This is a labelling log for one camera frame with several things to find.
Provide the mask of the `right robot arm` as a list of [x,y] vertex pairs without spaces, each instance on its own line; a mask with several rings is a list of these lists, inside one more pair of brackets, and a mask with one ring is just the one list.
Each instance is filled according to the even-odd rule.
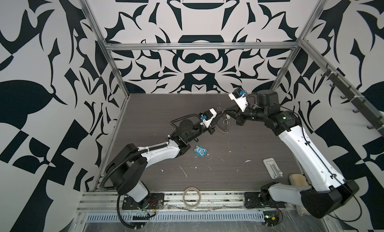
[[323,156],[309,138],[301,119],[291,110],[282,110],[278,93],[261,90],[256,93],[256,103],[249,104],[248,94],[235,89],[229,98],[236,103],[224,113],[242,126],[246,121],[263,122],[291,150],[310,179],[310,185],[299,187],[272,182],[261,187],[263,205],[278,202],[305,208],[310,215],[321,219],[344,206],[359,190],[353,180],[347,181]]

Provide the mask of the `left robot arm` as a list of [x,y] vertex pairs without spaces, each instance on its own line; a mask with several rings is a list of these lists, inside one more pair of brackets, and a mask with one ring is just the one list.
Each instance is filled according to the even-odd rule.
[[148,201],[151,193],[141,182],[145,169],[184,155],[191,148],[191,141],[197,141],[205,132],[213,134],[215,127],[213,120],[194,123],[184,119],[161,144],[149,147],[126,145],[106,167],[100,188],[105,188],[105,183],[110,181],[119,196],[128,195],[137,203]]

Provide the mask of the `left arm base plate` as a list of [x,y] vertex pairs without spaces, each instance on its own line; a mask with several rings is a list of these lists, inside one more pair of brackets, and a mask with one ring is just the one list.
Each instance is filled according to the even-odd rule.
[[132,197],[124,195],[123,210],[146,210],[156,209],[164,205],[165,194],[164,193],[151,193],[146,196],[141,202],[136,202]]

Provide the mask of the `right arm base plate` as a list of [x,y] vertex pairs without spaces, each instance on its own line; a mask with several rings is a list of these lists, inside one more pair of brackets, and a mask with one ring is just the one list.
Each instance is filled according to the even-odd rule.
[[244,206],[246,209],[270,209],[270,208],[286,208],[284,202],[268,201],[260,195],[261,192],[245,192]]

